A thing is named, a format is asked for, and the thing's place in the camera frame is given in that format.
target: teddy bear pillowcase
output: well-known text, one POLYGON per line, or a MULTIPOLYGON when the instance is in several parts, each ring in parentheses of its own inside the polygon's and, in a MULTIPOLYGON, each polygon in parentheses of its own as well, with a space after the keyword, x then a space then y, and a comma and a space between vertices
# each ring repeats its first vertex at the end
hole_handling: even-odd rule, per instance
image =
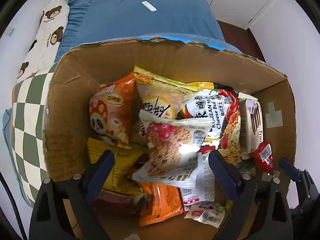
POLYGON ((24 62, 17 82, 40 69, 52 66, 68 23, 69 6, 64 0, 51 0, 40 15, 40 26, 24 62))

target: red pepper image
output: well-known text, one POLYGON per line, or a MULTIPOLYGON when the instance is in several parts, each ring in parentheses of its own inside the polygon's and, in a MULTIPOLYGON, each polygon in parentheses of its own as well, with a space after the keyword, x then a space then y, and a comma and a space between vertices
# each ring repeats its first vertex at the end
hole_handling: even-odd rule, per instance
POLYGON ((233 122, 231 122, 230 116, 239 109, 239 99, 238 97, 231 91, 225 90, 225 89, 219 89, 218 90, 218 94, 221 96, 225 96, 225 97, 231 97, 232 102, 230 103, 227 112, 226 112, 226 120, 229 121, 229 123, 233 123, 235 120, 233 120, 233 122))

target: pillow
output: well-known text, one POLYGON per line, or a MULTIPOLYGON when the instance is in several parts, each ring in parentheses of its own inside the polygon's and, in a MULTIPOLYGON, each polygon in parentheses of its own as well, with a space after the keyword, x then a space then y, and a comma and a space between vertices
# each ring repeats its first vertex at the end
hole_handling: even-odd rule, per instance
POLYGON ((51 0, 42 11, 40 27, 24 62, 17 82, 38 70, 52 66, 68 23, 69 6, 64 0, 51 0))
POLYGON ((21 188, 32 207, 43 179, 48 177, 43 152, 43 116, 56 67, 54 64, 33 73, 12 91, 12 155, 21 188))
POLYGON ((3 137, 4 137, 4 142, 8 148, 9 151, 9 155, 10 155, 10 159, 11 159, 11 163, 12 163, 12 167, 13 167, 13 171, 16 174, 16 178, 19 184, 19 188, 20 188, 20 192, 22 195, 22 198, 25 200, 25 202, 29 205, 29 206, 33 206, 33 204, 30 204, 31 202, 29 201, 28 197, 26 196, 24 190, 23 190, 23 185, 22 185, 22 181, 20 178, 20 174, 17 171, 17 167, 14 163, 14 158, 13 158, 13 154, 12 154, 12 147, 11 147, 11 142, 10 142, 10 133, 11 133, 11 115, 12 115, 12 108, 7 109, 4 111, 3 117, 2 117, 2 124, 3 124, 3 137))

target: snack package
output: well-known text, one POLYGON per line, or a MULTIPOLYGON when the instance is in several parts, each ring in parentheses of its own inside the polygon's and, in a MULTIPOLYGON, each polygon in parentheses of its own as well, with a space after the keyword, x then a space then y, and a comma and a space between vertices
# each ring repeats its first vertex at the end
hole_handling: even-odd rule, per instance
POLYGON ((147 128, 149 161, 132 178, 194 188, 197 152, 212 121, 195 118, 170 120, 144 110, 140 111, 139 117, 147 128))
POLYGON ((263 142, 262 111, 258 101, 245 99, 239 103, 241 128, 240 128, 240 145, 242 157, 244 155, 250 158, 253 153, 263 142))
POLYGON ((129 147, 135 79, 130 73, 102 86, 89 101, 90 125, 111 145, 129 147))
POLYGON ((191 205, 209 204, 214 202, 215 177, 208 163, 209 152, 198 153, 198 173, 196 187, 180 188, 184 214, 187 214, 191 205))
POLYGON ((139 185, 146 194, 150 195, 147 208, 140 215, 140 227, 158 223, 183 213, 179 190, 176 187, 162 183, 139 182, 139 185))
MULTIPOLYGON (((196 86, 158 76, 137 66, 133 72, 143 103, 142 109, 157 117, 175 119, 185 102, 198 90, 196 86)), ((139 134, 145 137, 143 124, 140 125, 139 134)))
POLYGON ((204 89, 187 101, 182 118, 210 118, 213 121, 202 146, 215 146, 228 163, 241 163, 240 111, 236 93, 225 89, 204 89))
POLYGON ((258 149, 253 152, 252 157, 257 167, 273 175, 273 157, 270 143, 261 143, 258 149))
POLYGON ((128 180, 125 175, 139 157, 148 152, 147 148, 132 144, 131 149, 124 149, 92 138, 88 139, 87 146, 91 163, 95 163, 105 150, 115 155, 115 165, 103 185, 104 189, 128 195, 143 194, 135 182, 128 180))
POLYGON ((150 161, 147 161, 137 172, 132 175, 132 180, 140 182, 159 182, 175 187, 195 188, 197 178, 197 159, 193 158, 188 161, 187 170, 182 171, 177 176, 159 176, 153 177, 149 175, 151 169, 150 161))
POLYGON ((245 99, 251 99, 253 101, 258 101, 257 98, 242 93, 242 92, 235 92, 233 90, 232 87, 229 86, 225 86, 225 85, 221 85, 221 84, 217 84, 217 83, 212 83, 212 82, 192 82, 192 83, 188 83, 188 85, 192 85, 192 86, 197 86, 198 87, 198 91, 203 90, 203 89, 209 89, 209 90, 214 90, 214 89, 225 89, 225 90, 229 90, 229 91, 233 91, 239 98, 239 102, 245 99))
POLYGON ((124 195, 102 189, 98 198, 92 203, 94 207, 104 208, 113 214, 140 214, 145 206, 143 195, 124 195))
POLYGON ((218 203, 207 205, 193 205, 184 218, 191 218, 203 224, 212 225, 218 228, 226 215, 224 207, 218 203))

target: orange chip bag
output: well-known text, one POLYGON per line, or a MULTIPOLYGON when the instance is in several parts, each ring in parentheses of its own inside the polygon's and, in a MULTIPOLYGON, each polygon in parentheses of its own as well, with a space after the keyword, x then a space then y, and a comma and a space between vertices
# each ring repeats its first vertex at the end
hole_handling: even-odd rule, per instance
POLYGON ((183 213, 178 188, 162 183, 137 183, 146 194, 151 195, 147 209, 144 209, 140 215, 140 227, 158 223, 183 213))
POLYGON ((134 74, 130 73, 102 86, 90 99, 90 125, 109 144, 129 148, 134 86, 134 74))

